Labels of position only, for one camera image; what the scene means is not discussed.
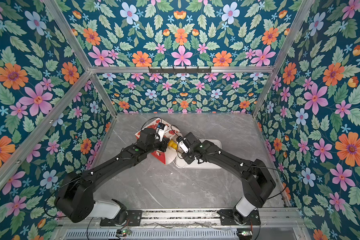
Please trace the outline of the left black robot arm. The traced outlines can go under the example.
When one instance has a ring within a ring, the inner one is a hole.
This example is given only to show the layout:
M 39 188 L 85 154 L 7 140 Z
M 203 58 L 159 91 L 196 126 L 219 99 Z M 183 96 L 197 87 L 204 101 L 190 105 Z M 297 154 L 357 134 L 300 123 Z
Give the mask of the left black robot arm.
M 94 192 L 117 174 L 139 164 L 149 154 L 165 152 L 169 142 L 169 138 L 161 138 L 156 130 L 144 129 L 135 143 L 123 148 L 110 160 L 80 174 L 67 174 L 57 192 L 55 206 L 73 223 L 87 217 L 115 218 L 121 205 L 116 201 L 95 200 Z

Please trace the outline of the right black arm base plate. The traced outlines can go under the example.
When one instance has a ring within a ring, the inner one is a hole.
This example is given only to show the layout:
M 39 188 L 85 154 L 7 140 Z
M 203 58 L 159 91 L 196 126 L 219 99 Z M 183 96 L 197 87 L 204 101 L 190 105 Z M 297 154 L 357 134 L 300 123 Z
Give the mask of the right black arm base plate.
M 242 216 L 237 210 L 218 210 L 222 226 L 260 226 L 261 220 L 259 211 L 256 208 L 248 216 Z

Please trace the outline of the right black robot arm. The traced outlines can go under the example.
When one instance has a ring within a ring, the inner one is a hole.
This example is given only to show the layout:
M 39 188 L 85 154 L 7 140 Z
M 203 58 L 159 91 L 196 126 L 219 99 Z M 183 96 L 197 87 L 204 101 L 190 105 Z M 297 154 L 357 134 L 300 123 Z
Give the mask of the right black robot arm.
M 276 188 L 269 168 L 259 159 L 250 161 L 239 158 L 211 141 L 201 142 L 193 133 L 177 137 L 177 142 L 187 164 L 194 161 L 199 164 L 212 163 L 241 180 L 244 195 L 233 208 L 233 219 L 239 225 L 246 224 L 251 219 L 251 213 L 262 208 Z

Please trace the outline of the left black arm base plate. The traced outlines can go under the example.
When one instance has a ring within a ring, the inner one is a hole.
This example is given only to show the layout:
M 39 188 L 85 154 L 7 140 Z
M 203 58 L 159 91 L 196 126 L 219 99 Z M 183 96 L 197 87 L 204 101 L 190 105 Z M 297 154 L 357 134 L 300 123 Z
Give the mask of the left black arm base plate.
M 122 210 L 113 219 L 102 219 L 101 227 L 138 227 L 142 220 L 141 210 Z

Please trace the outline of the yellow striped croissant bread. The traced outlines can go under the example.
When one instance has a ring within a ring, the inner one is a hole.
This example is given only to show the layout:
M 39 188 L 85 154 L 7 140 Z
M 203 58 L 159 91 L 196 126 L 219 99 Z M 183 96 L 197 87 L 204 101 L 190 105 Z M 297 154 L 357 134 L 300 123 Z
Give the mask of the yellow striped croissant bread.
M 168 143 L 168 147 L 176 151 L 178 149 L 178 143 L 173 140 L 170 140 Z

